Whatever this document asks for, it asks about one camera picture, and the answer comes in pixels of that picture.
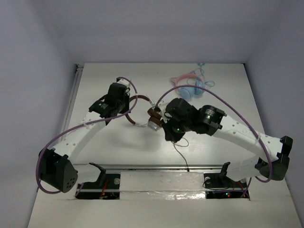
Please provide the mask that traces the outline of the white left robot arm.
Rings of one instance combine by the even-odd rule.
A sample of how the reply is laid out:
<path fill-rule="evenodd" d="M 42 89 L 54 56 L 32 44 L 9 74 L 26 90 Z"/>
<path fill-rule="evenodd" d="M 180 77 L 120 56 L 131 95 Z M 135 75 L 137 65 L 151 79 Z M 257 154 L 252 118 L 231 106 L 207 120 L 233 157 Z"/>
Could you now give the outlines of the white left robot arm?
<path fill-rule="evenodd" d="M 51 140 L 39 153 L 36 166 L 36 180 L 39 188 L 45 182 L 57 193 L 66 193 L 76 184 L 78 172 L 73 162 L 90 140 L 111 120 L 129 113 L 131 83 L 123 78 L 109 86 L 107 94 L 96 100 L 88 109 L 81 124 L 62 132 L 62 139 L 56 145 Z"/>

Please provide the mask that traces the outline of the brown silver headphones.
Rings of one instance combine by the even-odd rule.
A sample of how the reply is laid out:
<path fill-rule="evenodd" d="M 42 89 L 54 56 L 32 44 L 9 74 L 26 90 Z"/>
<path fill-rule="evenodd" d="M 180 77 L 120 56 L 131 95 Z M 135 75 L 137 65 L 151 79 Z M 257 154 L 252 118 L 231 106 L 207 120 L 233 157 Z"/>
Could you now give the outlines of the brown silver headphones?
<path fill-rule="evenodd" d="M 139 124 L 137 122 L 135 122 L 128 114 L 125 116 L 127 118 L 127 120 L 135 126 L 138 127 L 149 127 L 150 129 L 154 130 L 154 131 L 158 131 L 159 129 L 161 129 L 161 115 L 154 110 L 154 108 L 156 107 L 155 103 L 153 102 L 153 100 L 148 96 L 148 95 L 137 95 L 137 96 L 132 96 L 129 99 L 129 102 L 131 102 L 132 100 L 134 100 L 135 98 L 138 99 L 143 99 L 145 101 L 148 101 L 151 105 L 151 108 L 148 109 L 147 113 L 150 116 L 148 119 L 148 122 L 145 124 Z"/>

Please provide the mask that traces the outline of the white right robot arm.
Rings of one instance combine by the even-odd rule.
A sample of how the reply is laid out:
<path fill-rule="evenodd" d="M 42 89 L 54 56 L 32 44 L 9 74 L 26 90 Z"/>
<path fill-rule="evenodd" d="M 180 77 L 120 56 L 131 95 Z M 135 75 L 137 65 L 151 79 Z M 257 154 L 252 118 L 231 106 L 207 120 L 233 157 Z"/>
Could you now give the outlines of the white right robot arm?
<path fill-rule="evenodd" d="M 254 154 L 250 159 L 223 164 L 219 174 L 223 186 L 255 176 L 274 181 L 285 178 L 293 145 L 293 139 L 288 136 L 275 138 L 251 130 L 214 106 L 197 109 L 182 98 L 169 102 L 161 117 L 166 141 L 176 143 L 186 132 L 195 132 L 226 140 Z"/>

